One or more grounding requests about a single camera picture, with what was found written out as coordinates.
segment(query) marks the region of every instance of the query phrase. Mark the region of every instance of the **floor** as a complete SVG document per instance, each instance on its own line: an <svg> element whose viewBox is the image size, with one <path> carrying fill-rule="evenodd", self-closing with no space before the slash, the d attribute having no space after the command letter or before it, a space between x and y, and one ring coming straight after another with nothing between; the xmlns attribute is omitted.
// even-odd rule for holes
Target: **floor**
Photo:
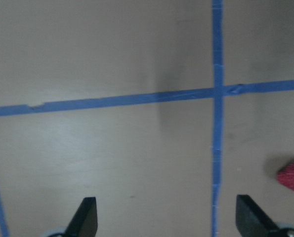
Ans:
<svg viewBox="0 0 294 237"><path fill-rule="evenodd" d="M67 226L91 196L97 237L211 235L213 97L192 97L213 87L211 29L208 0L0 1L0 111L10 112L0 114L0 198L11 237ZM294 79L294 0L225 1L223 35L225 85ZM165 91L180 94L37 113L47 102ZM12 115L17 105L29 112ZM223 134L218 236L240 236L236 194L294 225L294 192L275 180L294 158L294 90L225 96Z"/></svg>

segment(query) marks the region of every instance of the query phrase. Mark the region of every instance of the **beige surface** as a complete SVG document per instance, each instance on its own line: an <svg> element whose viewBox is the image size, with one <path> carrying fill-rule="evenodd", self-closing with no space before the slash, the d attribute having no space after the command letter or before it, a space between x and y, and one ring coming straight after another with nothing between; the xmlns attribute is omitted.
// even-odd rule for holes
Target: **beige surface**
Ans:
<svg viewBox="0 0 294 237"><path fill-rule="evenodd" d="M209 1L0 1L0 106L211 87Z"/></svg>
<svg viewBox="0 0 294 237"><path fill-rule="evenodd" d="M294 79L294 0L225 0L225 84Z"/></svg>
<svg viewBox="0 0 294 237"><path fill-rule="evenodd" d="M212 86L211 1L0 1L0 106ZM225 84L294 79L294 0L225 1ZM220 236L235 196L294 224L275 171L294 156L294 91L225 99ZM12 237L97 196L98 237L210 236L212 100L0 118Z"/></svg>
<svg viewBox="0 0 294 237"><path fill-rule="evenodd" d="M227 97L224 132L220 236L240 236L236 194L251 195L274 221L294 225L294 191L275 180L294 158L294 91Z"/></svg>
<svg viewBox="0 0 294 237"><path fill-rule="evenodd" d="M86 196L98 237L208 236L211 114L201 100L0 118L11 236L67 225Z"/></svg>

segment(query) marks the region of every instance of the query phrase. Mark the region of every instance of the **gray floor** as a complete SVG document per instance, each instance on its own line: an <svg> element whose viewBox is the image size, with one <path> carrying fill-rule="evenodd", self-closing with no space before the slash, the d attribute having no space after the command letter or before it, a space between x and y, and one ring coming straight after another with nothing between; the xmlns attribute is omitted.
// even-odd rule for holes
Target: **gray floor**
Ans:
<svg viewBox="0 0 294 237"><path fill-rule="evenodd" d="M225 84L294 79L294 0L225 1ZM211 2L0 1L0 106L212 87ZM210 236L212 99L0 117L12 237L96 196L98 237ZM274 179L294 157L294 91L225 98L219 235L235 196L294 224Z"/></svg>

